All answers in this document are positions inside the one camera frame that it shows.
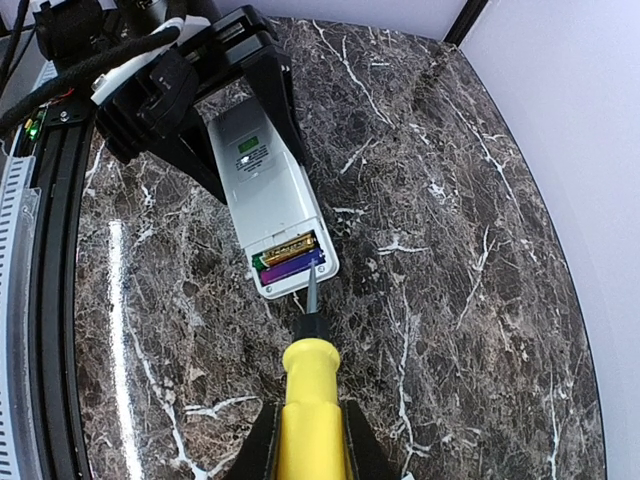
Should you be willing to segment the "batteries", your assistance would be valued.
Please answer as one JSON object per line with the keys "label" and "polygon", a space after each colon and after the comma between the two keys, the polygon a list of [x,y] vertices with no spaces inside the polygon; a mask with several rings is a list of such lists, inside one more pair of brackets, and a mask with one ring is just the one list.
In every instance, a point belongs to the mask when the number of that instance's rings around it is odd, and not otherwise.
{"label": "batteries", "polygon": [[251,258],[251,264],[258,272],[260,272],[301,256],[318,246],[319,242],[315,233],[313,231],[309,231],[280,245],[254,254]]}

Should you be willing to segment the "yellow handled screwdriver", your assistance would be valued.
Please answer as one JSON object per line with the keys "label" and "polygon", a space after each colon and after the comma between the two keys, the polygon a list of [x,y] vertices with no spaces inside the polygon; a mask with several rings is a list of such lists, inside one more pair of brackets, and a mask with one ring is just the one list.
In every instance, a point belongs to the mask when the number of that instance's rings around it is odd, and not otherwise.
{"label": "yellow handled screwdriver", "polygon": [[287,379],[277,477],[346,478],[337,393],[340,355],[329,340],[328,322],[318,312],[314,265],[309,270],[306,310],[294,321],[293,341],[283,354],[283,366]]}

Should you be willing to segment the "white remote control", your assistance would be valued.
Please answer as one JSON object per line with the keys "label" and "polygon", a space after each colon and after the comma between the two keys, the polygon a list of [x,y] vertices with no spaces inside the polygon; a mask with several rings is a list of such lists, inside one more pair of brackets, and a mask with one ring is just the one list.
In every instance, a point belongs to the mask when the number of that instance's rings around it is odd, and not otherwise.
{"label": "white remote control", "polygon": [[251,264],[254,254],[313,231],[325,262],[316,280],[335,276],[339,259],[307,173],[280,138],[255,98],[218,115],[208,124],[212,149],[241,249],[258,292],[269,300],[308,285],[305,270],[263,286]]}

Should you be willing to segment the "purple AAA battery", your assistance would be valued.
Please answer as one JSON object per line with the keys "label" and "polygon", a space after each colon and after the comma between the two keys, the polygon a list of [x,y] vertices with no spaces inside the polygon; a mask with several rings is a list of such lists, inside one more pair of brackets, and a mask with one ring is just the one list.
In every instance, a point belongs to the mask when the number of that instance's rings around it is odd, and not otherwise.
{"label": "purple AAA battery", "polygon": [[263,286],[271,285],[308,270],[311,264],[321,265],[324,262],[325,257],[323,251],[316,248],[261,271],[259,273],[259,279]]}

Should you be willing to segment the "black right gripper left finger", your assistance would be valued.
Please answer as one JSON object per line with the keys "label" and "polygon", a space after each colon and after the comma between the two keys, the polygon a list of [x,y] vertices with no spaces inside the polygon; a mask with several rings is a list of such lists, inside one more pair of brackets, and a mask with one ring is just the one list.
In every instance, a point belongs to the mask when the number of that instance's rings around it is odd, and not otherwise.
{"label": "black right gripper left finger", "polygon": [[282,405],[265,403],[227,472],[227,480],[271,480],[277,476]]}

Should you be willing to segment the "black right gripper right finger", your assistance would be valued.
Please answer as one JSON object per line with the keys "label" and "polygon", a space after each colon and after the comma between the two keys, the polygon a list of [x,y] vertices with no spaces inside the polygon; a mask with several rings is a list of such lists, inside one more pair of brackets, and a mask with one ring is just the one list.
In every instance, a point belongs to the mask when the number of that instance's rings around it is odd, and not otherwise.
{"label": "black right gripper right finger", "polygon": [[346,478],[397,479],[386,454],[375,437],[371,425],[355,400],[340,404],[343,423]]}

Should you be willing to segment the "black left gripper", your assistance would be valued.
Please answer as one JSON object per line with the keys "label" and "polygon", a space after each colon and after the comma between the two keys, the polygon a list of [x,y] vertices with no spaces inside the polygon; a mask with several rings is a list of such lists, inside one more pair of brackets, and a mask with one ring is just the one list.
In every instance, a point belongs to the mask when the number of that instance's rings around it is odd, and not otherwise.
{"label": "black left gripper", "polygon": [[[186,16],[158,27],[165,33],[177,27],[177,40],[135,56],[94,83],[97,107],[136,72],[171,49],[196,70],[199,85],[193,106],[239,78],[251,87],[260,106],[295,160],[304,166],[307,149],[296,118],[291,58],[280,52],[271,22],[251,5],[242,6],[215,22]],[[204,120],[190,107],[177,127],[177,168],[199,183],[223,205],[226,196]]]}

